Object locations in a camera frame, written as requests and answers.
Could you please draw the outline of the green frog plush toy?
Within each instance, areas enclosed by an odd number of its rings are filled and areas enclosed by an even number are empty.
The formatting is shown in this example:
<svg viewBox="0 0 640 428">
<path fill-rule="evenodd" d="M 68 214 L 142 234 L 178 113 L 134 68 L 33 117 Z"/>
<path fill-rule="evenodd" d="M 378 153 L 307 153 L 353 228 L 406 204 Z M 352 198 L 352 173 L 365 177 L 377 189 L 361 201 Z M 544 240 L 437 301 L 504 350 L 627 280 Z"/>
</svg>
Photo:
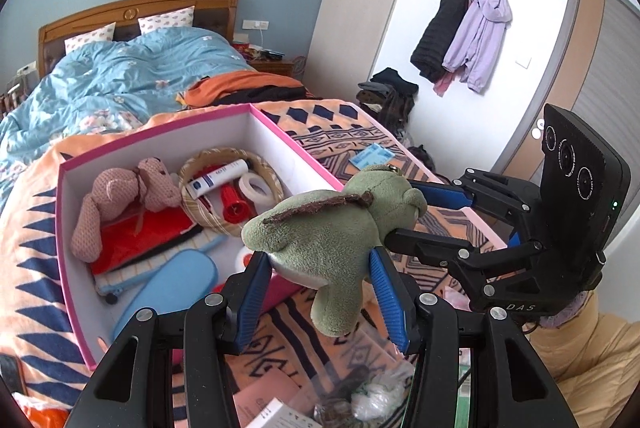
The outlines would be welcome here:
<svg viewBox="0 0 640 428">
<path fill-rule="evenodd" d="M 388 233 L 412 229 L 427 210 L 423 193 L 390 165 L 354 174 L 341 191 L 293 195 L 243 226 L 241 238 L 264 252 L 277 274 L 316 292 L 310 318 L 328 337 L 352 331 L 370 278 L 369 255 Z"/>
</svg>

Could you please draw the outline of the dark clothes pile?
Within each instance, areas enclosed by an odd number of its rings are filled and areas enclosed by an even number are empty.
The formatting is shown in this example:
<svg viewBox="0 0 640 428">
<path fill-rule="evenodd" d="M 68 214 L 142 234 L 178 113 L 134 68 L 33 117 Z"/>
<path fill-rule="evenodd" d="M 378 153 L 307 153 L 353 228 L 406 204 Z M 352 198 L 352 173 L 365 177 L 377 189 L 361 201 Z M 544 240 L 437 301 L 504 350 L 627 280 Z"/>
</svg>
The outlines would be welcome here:
<svg viewBox="0 0 640 428">
<path fill-rule="evenodd" d="M 359 106 L 391 134 L 401 136 L 406 131 L 418 92 L 417 84 L 386 67 L 358 84 L 356 99 Z"/>
</svg>

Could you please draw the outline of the black hanging jacket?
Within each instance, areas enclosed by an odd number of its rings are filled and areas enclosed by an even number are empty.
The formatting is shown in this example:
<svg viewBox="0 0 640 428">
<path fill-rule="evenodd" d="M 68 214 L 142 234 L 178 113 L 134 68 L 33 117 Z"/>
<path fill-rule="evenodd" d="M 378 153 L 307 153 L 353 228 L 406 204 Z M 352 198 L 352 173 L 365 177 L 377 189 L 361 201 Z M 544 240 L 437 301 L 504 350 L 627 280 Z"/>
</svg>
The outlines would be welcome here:
<svg viewBox="0 0 640 428">
<path fill-rule="evenodd" d="M 410 56 L 410 63 L 419 74 L 433 84 L 445 75 L 442 61 L 468 7 L 469 0 L 440 0 L 434 18 Z"/>
</svg>

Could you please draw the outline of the clear plastic bag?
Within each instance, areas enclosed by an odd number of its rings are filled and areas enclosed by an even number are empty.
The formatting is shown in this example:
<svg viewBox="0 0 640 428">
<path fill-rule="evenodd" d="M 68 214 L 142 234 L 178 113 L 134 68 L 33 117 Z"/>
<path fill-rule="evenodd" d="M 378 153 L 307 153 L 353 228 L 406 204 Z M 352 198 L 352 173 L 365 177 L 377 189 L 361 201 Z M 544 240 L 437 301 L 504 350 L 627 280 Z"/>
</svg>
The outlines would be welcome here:
<svg viewBox="0 0 640 428">
<path fill-rule="evenodd" d="M 408 361 L 379 373 L 359 365 L 316 403 L 312 418 L 322 427 L 381 427 L 405 403 L 413 374 Z"/>
</svg>

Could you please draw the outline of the white printed paper box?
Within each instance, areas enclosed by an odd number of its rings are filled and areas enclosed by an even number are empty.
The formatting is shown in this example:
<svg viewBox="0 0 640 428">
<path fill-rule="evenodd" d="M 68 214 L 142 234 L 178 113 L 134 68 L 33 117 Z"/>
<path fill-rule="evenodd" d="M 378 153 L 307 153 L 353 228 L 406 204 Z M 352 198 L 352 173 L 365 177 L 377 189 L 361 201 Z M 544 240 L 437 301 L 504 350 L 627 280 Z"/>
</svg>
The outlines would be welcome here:
<svg viewBox="0 0 640 428">
<path fill-rule="evenodd" d="M 312 418 L 272 399 L 246 428 L 321 428 Z"/>
</svg>

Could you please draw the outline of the lilac hanging hoodie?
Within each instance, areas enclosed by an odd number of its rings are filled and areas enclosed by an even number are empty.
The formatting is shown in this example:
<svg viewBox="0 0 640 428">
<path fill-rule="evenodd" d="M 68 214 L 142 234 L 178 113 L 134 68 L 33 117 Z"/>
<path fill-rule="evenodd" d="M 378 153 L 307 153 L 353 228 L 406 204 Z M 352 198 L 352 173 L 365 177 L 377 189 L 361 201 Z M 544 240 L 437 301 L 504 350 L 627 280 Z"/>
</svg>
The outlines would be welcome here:
<svg viewBox="0 0 640 428">
<path fill-rule="evenodd" d="M 506 29 L 513 18 L 509 0 L 471 0 L 442 67 L 482 93 L 496 67 Z"/>
</svg>

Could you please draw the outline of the plaid woven round basket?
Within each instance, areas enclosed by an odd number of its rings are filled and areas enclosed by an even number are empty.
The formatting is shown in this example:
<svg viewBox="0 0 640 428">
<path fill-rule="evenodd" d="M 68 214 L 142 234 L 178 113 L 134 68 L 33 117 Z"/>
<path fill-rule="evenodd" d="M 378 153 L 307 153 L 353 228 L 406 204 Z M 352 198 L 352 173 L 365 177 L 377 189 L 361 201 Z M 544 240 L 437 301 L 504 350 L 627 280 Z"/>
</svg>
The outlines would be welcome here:
<svg viewBox="0 0 640 428">
<path fill-rule="evenodd" d="M 235 237 L 241 235 L 242 226 L 224 220 L 217 211 L 209 211 L 200 200 L 189 195 L 186 185 L 205 168 L 214 165 L 224 166 L 238 159 L 250 161 L 256 174 L 266 181 L 276 203 L 284 200 L 281 181 L 268 162 L 255 153 L 242 150 L 242 148 L 208 148 L 188 159 L 178 172 L 180 178 L 179 188 L 183 201 L 182 206 L 191 219 L 203 228 L 209 228 L 217 233 Z"/>
</svg>

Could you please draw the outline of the wooden wardrobe door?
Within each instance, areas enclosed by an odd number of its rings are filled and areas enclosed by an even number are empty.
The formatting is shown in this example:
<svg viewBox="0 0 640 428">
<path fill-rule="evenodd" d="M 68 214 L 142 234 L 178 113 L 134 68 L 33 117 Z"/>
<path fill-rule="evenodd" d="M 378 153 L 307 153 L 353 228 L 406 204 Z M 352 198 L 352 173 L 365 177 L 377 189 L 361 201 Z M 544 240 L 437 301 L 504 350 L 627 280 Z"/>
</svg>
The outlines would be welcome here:
<svg viewBox="0 0 640 428">
<path fill-rule="evenodd" d="M 532 102 L 492 170 L 538 181 L 542 108 L 572 110 L 631 170 L 620 230 L 639 206 L 639 10 L 628 0 L 567 0 L 558 39 Z"/>
</svg>

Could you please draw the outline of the wooden headboard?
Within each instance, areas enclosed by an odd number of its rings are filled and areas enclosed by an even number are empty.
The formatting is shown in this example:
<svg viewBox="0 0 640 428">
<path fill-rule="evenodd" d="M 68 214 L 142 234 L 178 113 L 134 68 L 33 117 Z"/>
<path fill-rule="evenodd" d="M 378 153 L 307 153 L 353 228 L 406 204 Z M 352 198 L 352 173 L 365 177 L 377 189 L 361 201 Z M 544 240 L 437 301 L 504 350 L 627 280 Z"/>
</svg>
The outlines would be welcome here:
<svg viewBox="0 0 640 428">
<path fill-rule="evenodd" d="M 119 0 L 101 4 L 45 24 L 38 32 L 37 70 L 40 78 L 51 73 L 64 56 L 64 40 L 116 23 L 114 39 L 139 35 L 139 18 L 194 6 L 193 25 L 218 32 L 231 41 L 240 0 Z"/>
</svg>

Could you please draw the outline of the white blue cream tube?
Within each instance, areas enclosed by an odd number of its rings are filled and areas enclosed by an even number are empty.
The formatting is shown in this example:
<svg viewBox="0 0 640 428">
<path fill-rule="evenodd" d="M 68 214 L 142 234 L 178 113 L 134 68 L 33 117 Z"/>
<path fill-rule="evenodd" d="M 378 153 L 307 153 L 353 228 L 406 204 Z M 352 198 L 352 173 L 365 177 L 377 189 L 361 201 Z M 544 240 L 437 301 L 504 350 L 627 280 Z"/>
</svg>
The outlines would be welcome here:
<svg viewBox="0 0 640 428">
<path fill-rule="evenodd" d="M 186 192 L 194 200 L 197 200 L 201 196 L 216 190 L 221 185 L 239 179 L 249 171 L 250 163 L 245 159 L 238 159 L 196 177 L 186 185 Z"/>
</svg>

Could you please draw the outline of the white tape roll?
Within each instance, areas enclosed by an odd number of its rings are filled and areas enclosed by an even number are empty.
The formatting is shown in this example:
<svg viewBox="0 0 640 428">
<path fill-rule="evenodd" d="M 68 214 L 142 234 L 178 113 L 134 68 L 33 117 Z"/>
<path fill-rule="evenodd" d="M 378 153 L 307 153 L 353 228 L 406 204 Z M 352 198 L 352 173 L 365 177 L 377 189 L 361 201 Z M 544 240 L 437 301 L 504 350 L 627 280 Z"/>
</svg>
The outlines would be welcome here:
<svg viewBox="0 0 640 428">
<path fill-rule="evenodd" d="M 269 208 L 276 204 L 276 196 L 268 183 L 253 171 L 247 171 L 238 181 L 239 190 L 256 207 Z"/>
</svg>

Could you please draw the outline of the red flat pouch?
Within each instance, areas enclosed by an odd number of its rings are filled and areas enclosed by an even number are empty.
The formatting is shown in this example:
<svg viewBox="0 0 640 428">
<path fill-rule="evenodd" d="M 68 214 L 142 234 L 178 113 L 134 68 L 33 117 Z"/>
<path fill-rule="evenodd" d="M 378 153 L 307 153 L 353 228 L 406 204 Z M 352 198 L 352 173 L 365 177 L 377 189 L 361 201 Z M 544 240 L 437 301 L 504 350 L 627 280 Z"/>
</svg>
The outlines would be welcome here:
<svg viewBox="0 0 640 428">
<path fill-rule="evenodd" d="M 89 264 L 90 271 L 93 275 L 100 275 L 150 258 L 202 231 L 203 228 L 181 207 L 157 212 L 146 210 L 141 226 L 138 226 L 138 216 L 127 211 L 118 219 L 102 224 L 102 252 L 98 260 Z"/>
</svg>

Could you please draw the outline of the red plastic cup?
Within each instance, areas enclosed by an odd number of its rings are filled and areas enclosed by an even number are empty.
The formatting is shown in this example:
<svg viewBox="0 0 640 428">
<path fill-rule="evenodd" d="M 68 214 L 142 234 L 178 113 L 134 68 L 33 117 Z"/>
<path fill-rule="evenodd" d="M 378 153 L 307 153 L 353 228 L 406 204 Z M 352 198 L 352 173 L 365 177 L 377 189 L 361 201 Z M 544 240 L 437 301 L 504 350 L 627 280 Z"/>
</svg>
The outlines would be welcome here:
<svg viewBox="0 0 640 428">
<path fill-rule="evenodd" d="M 252 203 L 240 192 L 234 182 L 228 182 L 220 188 L 222 216 L 232 224 L 239 224 L 254 217 Z"/>
</svg>

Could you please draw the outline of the pink storage box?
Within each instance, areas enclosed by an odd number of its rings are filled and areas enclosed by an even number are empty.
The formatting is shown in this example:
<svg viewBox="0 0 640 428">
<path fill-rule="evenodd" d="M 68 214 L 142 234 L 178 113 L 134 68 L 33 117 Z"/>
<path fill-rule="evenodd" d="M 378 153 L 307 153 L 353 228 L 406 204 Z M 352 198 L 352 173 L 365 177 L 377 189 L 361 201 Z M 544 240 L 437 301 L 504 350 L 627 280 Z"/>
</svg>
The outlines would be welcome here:
<svg viewBox="0 0 640 428">
<path fill-rule="evenodd" d="M 192 157 L 211 148 L 235 148 L 257 155 L 276 173 L 285 195 L 341 188 L 356 169 L 350 160 L 371 144 L 393 153 L 392 164 L 411 179 L 431 180 L 420 160 L 359 107 L 340 100 L 238 104 L 211 110 L 161 114 L 131 134 L 72 136 L 58 144 L 55 239 L 70 325 L 82 358 L 94 370 L 113 340 L 122 311 L 134 298 L 141 275 L 159 268 L 183 249 L 217 237 L 180 207 L 143 211 L 132 202 L 98 237 L 99 259 L 85 263 L 70 251 L 82 200 L 94 180 L 112 168 L 130 170 L 140 160 L 159 158 L 175 174 Z"/>
</svg>

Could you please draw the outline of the pink booklet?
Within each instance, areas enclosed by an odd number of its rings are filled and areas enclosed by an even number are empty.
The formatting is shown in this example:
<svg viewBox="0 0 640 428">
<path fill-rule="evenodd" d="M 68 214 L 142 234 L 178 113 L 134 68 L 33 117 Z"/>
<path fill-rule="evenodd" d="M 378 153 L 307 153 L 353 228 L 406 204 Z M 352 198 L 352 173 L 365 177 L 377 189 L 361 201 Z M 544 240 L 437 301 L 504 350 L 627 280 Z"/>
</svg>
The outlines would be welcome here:
<svg viewBox="0 0 640 428">
<path fill-rule="evenodd" d="M 233 396 L 241 427 L 246 427 L 272 399 L 286 402 L 298 393 L 299 386 L 282 370 L 272 368 L 256 382 Z"/>
</svg>

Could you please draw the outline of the light blue duvet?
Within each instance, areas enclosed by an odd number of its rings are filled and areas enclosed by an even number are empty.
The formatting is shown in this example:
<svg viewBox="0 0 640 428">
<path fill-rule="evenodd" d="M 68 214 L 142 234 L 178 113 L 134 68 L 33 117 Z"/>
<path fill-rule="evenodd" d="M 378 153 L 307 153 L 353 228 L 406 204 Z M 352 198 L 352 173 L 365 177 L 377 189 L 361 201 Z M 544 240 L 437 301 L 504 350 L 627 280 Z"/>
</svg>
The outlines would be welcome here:
<svg viewBox="0 0 640 428">
<path fill-rule="evenodd" d="M 1 122 L 1 201 L 55 143 L 78 134 L 134 130 L 203 78 L 248 70 L 224 37 L 165 27 L 128 41 L 97 41 L 65 55 Z"/>
</svg>

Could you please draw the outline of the blue card packet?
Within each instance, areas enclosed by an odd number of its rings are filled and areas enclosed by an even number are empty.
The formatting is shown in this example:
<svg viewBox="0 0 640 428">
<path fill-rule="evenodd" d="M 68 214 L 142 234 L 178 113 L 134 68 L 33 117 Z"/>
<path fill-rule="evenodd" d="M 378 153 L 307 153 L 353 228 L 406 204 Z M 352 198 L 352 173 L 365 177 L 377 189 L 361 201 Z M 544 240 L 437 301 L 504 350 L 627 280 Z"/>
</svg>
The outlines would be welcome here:
<svg viewBox="0 0 640 428">
<path fill-rule="evenodd" d="M 385 165 L 394 157 L 395 154 L 388 148 L 383 148 L 380 144 L 372 143 L 364 150 L 352 156 L 349 162 L 358 170 L 363 170 L 370 166 Z"/>
</svg>

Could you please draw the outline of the yellow puffy jacket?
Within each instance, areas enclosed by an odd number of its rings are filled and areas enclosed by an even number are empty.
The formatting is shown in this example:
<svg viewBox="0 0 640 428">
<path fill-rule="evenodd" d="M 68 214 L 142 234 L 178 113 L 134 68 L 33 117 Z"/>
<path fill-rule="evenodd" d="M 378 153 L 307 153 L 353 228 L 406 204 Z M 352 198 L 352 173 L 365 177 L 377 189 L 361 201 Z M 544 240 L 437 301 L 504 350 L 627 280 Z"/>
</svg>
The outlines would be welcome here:
<svg viewBox="0 0 640 428">
<path fill-rule="evenodd" d="M 639 324 L 599 311 L 581 292 L 528 340 L 581 427 L 611 427 L 639 385 Z"/>
</svg>

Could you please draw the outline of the pink dotted plush bear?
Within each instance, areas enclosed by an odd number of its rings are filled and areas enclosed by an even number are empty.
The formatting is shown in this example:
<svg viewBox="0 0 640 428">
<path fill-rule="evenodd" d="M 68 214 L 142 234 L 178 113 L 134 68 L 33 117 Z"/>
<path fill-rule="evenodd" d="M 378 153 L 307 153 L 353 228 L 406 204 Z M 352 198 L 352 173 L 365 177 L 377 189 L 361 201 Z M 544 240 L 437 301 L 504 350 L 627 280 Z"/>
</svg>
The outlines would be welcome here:
<svg viewBox="0 0 640 428">
<path fill-rule="evenodd" d="M 134 168 L 110 168 L 94 180 L 83 199 L 70 241 L 78 260 L 96 262 L 102 252 L 101 226 L 117 219 L 133 203 L 139 205 L 138 226 L 145 211 L 181 205 L 182 195 L 165 164 L 157 157 L 140 160 Z"/>
</svg>

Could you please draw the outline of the blue slipper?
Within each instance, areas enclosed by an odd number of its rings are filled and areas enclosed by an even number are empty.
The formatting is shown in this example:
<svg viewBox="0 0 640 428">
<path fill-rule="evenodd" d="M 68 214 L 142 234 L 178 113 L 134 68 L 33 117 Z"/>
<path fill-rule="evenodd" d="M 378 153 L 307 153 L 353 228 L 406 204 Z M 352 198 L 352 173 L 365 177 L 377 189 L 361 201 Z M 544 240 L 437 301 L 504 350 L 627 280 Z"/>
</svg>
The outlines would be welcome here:
<svg viewBox="0 0 640 428">
<path fill-rule="evenodd" d="M 116 323 L 115 340 L 140 309 L 157 314 L 186 310 L 204 298 L 218 281 L 218 269 L 212 258 L 195 249 L 178 252 L 134 296 Z"/>
</svg>

